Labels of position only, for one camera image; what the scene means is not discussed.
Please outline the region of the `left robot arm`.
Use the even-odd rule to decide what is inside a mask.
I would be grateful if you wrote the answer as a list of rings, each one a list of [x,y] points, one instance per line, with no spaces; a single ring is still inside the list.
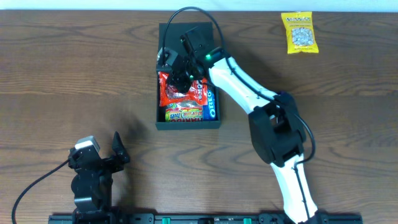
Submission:
[[[112,206],[112,174],[124,170],[130,156],[118,132],[111,146],[114,154],[102,158],[94,136],[79,139],[70,149],[69,168],[76,172],[71,183],[75,211],[73,223],[128,223],[128,217]]]

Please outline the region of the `yellow candy bag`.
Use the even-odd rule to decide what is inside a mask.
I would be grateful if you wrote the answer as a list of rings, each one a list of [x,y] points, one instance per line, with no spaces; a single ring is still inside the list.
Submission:
[[[319,53],[312,12],[283,12],[281,19],[286,31],[288,54]]]

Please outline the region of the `red Hacks candy bag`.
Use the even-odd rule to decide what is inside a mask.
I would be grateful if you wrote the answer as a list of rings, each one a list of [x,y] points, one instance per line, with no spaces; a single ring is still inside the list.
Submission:
[[[167,83],[168,73],[159,72],[159,106],[167,106],[172,103],[194,101],[198,105],[207,105],[208,88],[195,80],[186,93],[179,92],[173,85]]]

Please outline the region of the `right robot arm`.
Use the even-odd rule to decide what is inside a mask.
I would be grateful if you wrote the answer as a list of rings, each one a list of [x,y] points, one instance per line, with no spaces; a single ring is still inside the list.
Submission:
[[[171,69],[171,83],[184,92],[194,81],[206,78],[242,107],[248,115],[252,146],[277,178],[285,214],[294,223],[314,222],[318,207],[304,171],[313,155],[304,155],[303,144],[309,138],[312,151],[316,144],[293,97],[260,85],[237,64],[225,45],[211,48],[196,27],[181,35],[180,41],[183,55],[171,49],[167,34],[162,34],[158,63]]]

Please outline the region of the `dark green gift box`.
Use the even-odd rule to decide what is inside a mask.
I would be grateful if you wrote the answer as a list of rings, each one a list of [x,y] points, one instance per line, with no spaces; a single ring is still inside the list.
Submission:
[[[183,22],[171,23],[167,30],[165,46],[170,47],[181,56],[186,56],[187,52],[180,42],[180,36],[186,31],[197,27],[201,32],[205,42],[210,47],[215,46],[213,37],[213,24],[211,22]],[[184,129],[218,129],[221,126],[220,109],[219,109],[219,90],[212,88],[216,99],[216,120],[213,121],[199,121],[199,122],[166,122],[165,121],[165,107],[159,106],[159,84],[157,84],[157,103],[155,126],[160,130],[184,130]]]

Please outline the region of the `black mounting rail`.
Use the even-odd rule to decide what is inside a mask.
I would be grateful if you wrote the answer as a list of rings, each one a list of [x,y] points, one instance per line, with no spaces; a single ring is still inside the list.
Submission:
[[[282,213],[259,215],[154,215],[135,213],[119,220],[83,220],[72,215],[51,215],[48,224],[73,223],[127,223],[127,224],[285,224],[293,221]],[[319,224],[363,224],[362,216],[318,213],[308,223]]]

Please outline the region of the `blue Oreo pack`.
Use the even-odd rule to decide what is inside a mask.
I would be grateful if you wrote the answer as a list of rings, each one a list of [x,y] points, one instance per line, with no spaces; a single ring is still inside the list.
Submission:
[[[215,94],[211,91],[207,91],[207,104],[203,105],[203,119],[205,121],[213,121],[216,120],[217,113],[216,113],[216,99]]]

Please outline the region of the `green Haribo worms bag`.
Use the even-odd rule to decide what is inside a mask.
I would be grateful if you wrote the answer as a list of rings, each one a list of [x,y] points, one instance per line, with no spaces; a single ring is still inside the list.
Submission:
[[[203,107],[194,101],[171,103],[165,109],[166,122],[203,121]]]

